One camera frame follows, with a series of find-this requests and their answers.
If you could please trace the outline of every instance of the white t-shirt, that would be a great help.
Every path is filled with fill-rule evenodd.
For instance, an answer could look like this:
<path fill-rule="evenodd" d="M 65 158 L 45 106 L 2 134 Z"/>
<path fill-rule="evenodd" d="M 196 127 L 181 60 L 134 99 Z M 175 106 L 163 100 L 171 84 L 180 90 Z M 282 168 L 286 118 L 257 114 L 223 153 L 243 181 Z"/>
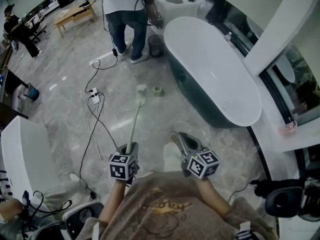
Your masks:
<path fill-rule="evenodd" d="M 137 4 L 136 2 L 137 0 L 103 0 L 103 11 L 104 14 L 112 14 L 118 11 L 140 11 L 144 9 L 141 0 Z"/>

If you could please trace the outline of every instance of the freestanding bathtub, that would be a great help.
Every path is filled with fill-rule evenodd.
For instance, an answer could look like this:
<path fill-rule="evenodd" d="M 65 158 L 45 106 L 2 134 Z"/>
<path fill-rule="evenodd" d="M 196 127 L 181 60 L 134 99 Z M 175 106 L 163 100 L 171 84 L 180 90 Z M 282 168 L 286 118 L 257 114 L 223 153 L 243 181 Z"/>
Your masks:
<path fill-rule="evenodd" d="M 258 87 L 216 27 L 175 18 L 164 29 L 164 42 L 179 89 L 211 126 L 248 127 L 259 119 Z"/>

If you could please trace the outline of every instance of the white column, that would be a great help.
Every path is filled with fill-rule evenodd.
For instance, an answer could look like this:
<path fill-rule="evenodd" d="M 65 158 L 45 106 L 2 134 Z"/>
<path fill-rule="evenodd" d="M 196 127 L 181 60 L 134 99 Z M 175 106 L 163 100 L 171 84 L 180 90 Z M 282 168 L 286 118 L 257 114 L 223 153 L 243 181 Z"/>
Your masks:
<path fill-rule="evenodd" d="M 253 77 L 267 68 L 294 38 L 315 8 L 317 1 L 282 0 L 258 42 L 243 60 L 243 64 Z"/>

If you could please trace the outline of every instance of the window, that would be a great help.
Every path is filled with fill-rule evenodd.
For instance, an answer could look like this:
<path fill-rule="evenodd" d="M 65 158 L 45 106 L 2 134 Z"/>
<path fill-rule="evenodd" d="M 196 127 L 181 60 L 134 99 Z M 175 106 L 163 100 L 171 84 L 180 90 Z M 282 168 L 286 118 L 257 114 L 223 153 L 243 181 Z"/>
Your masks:
<path fill-rule="evenodd" d="M 320 117 L 319 83 L 293 44 L 266 73 L 298 126 Z"/>
<path fill-rule="evenodd" d="M 226 0 L 214 0 L 214 6 L 206 19 L 224 35 L 231 32 L 231 42 L 244 56 L 263 33 L 257 24 Z"/>

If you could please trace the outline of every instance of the black cable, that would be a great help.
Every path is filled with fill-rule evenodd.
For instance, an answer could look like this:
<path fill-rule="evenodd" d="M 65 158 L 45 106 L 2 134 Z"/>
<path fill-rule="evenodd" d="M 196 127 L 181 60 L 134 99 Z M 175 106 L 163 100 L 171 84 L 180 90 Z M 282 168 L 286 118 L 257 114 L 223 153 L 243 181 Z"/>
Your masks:
<path fill-rule="evenodd" d="M 98 92 L 98 94 L 99 94 L 99 93 L 103 96 L 103 99 L 105 99 L 105 95 L 104 95 L 102 92 Z M 113 144 L 114 144 L 115 148 L 117 149 L 117 148 L 118 148 L 118 147 L 117 147 L 117 144 L 116 144 L 114 138 L 112 138 L 112 136 L 111 136 L 108 128 L 105 126 L 105 124 L 104 124 L 100 119 L 97 118 L 97 116 L 94 114 L 94 112 L 91 110 L 91 108 L 90 108 L 89 106 L 88 106 L 88 109 L 90 110 L 90 112 L 92 113 L 92 115 L 93 115 L 93 116 L 103 125 L 103 127 L 106 129 L 106 131 L 108 132 L 111 140 L 113 141 Z"/>
<path fill-rule="evenodd" d="M 136 2 L 135 2 L 135 5 L 134 5 L 134 11 L 136 12 L 137 11 L 137 5 L 138 5 L 138 2 L 139 2 L 139 0 L 137 0 Z M 144 7 L 144 12 L 145 12 L 145 17 L 147 18 L 147 23 L 145 23 L 145 22 L 141 22 L 139 19 L 138 19 L 138 17 L 136 18 L 136 20 L 140 23 L 140 24 L 142 24 L 142 25 L 146 25 L 146 26 L 154 26 L 154 24 L 148 24 L 148 18 L 149 18 L 149 16 L 148 16 L 148 14 L 147 14 L 147 8 L 146 8 L 146 3 L 144 2 L 144 0 L 141 0 L 141 2 L 142 2 L 142 5 L 143 5 L 143 7 Z M 158 17 L 158 8 L 157 8 L 157 6 L 156 6 L 156 4 L 153 2 L 153 5 L 154 5 L 154 8 L 155 8 L 155 11 L 156 11 L 156 16 Z"/>
<path fill-rule="evenodd" d="M 251 184 L 251 185 L 256 185 L 256 184 L 258 184 L 258 183 L 259 183 L 259 180 L 252 180 L 252 181 L 250 181 L 247 185 L 245 185 L 245 187 L 244 187 L 243 189 L 234 191 L 234 192 L 231 194 L 231 196 L 229 197 L 228 203 L 230 202 L 232 196 L 233 196 L 235 193 L 239 193 L 239 192 L 244 191 L 244 190 L 249 186 L 249 184 Z"/>
<path fill-rule="evenodd" d="M 88 98 L 88 101 L 87 101 L 87 104 L 86 104 L 88 107 L 89 107 L 89 100 L 90 100 L 90 98 L 91 98 L 91 96 Z M 105 96 L 103 96 L 103 101 L 102 101 L 102 107 L 101 107 L 101 109 L 104 108 L 104 104 L 105 104 Z M 84 159 L 85 159 L 85 156 L 86 156 L 88 147 L 89 147 L 90 142 L 91 142 L 92 135 L 94 134 L 94 131 L 95 131 L 95 128 L 96 128 L 97 124 L 98 124 L 98 120 L 97 120 L 97 121 L 95 122 L 95 124 L 94 124 L 93 130 L 92 130 L 92 132 L 91 132 L 91 134 L 90 134 L 90 137 L 89 137 L 89 142 L 88 142 L 88 144 L 86 145 L 84 154 L 83 154 L 82 159 L 81 159 L 81 166 L 80 166 L 80 170 L 79 170 L 79 177 L 80 177 L 80 179 L 82 179 L 81 170 L 82 170 L 82 166 L 83 166 L 83 164 L 84 164 Z"/>
<path fill-rule="evenodd" d="M 103 21 L 103 29 L 104 31 L 108 32 L 110 34 L 110 37 L 111 37 L 111 42 L 112 42 L 112 46 L 113 46 L 113 49 L 115 49 L 115 43 L 114 43 L 114 40 L 112 38 L 112 35 L 110 33 L 110 30 L 106 29 L 105 27 L 105 20 L 108 21 L 107 19 L 107 16 L 105 16 L 105 11 L 104 11 L 104 0 L 101 0 L 101 7 L 102 7 L 102 21 Z"/>
<path fill-rule="evenodd" d="M 65 211 L 66 209 L 68 209 L 71 205 L 72 205 L 72 201 L 69 199 L 69 200 L 65 201 L 65 202 L 61 205 L 61 207 L 60 207 L 59 209 L 57 209 L 57 210 L 46 211 L 46 210 L 40 210 L 40 209 L 39 209 L 38 212 L 43 213 L 43 214 L 47 214 L 47 215 L 45 215 L 45 216 L 42 217 L 42 219 L 43 219 L 43 218 L 48 217 L 48 216 L 50 216 L 50 215 L 56 215 L 56 214 L 58 214 L 58 213 L 60 213 L 60 212 L 63 212 L 63 211 Z"/>
<path fill-rule="evenodd" d="M 101 0 L 101 8 L 102 8 L 102 21 L 103 21 L 103 29 L 105 32 L 110 32 L 109 29 L 106 29 L 105 26 L 105 12 L 104 12 L 104 0 Z"/>
<path fill-rule="evenodd" d="M 44 194 L 42 194 L 40 191 L 35 191 L 35 192 L 33 192 L 33 196 L 35 196 L 35 193 L 37 193 L 37 192 L 40 193 L 41 196 L 42 196 L 41 202 L 40 202 L 39 206 L 35 209 L 35 211 L 33 212 L 33 214 L 31 215 L 31 217 L 28 219 L 28 221 L 27 221 L 25 224 L 22 224 L 22 225 L 21 225 L 21 234 L 22 234 L 22 238 L 23 238 L 24 240 L 26 240 L 25 228 L 28 226 L 29 231 L 31 230 L 32 221 L 33 221 L 36 213 L 39 211 L 40 207 L 41 207 L 42 204 L 44 203 L 45 197 L 44 197 Z"/>
<path fill-rule="evenodd" d="M 94 66 L 96 61 L 99 62 L 98 67 L 95 67 L 95 66 Z M 100 59 L 96 59 L 96 60 L 92 63 L 92 66 L 93 66 L 93 68 L 96 69 L 96 72 L 95 72 L 95 74 L 93 75 L 93 77 L 91 77 L 91 79 L 89 80 L 89 82 L 86 84 L 86 86 L 85 86 L 85 88 L 84 88 L 84 92 L 85 92 L 86 94 L 87 94 L 87 93 L 91 93 L 91 90 L 89 90 L 89 91 L 86 91 L 86 90 L 87 90 L 87 88 L 88 88 L 89 83 L 92 81 L 92 79 L 94 79 L 94 77 L 97 75 L 97 73 L 98 73 L 99 70 L 108 70 L 108 69 L 111 69 L 111 68 L 113 68 L 114 66 L 116 66 L 117 63 L 118 63 L 118 57 L 116 57 L 116 62 L 115 62 L 115 64 L 113 64 L 112 66 L 107 67 L 107 68 L 100 68 L 100 64 L 101 64 Z"/>

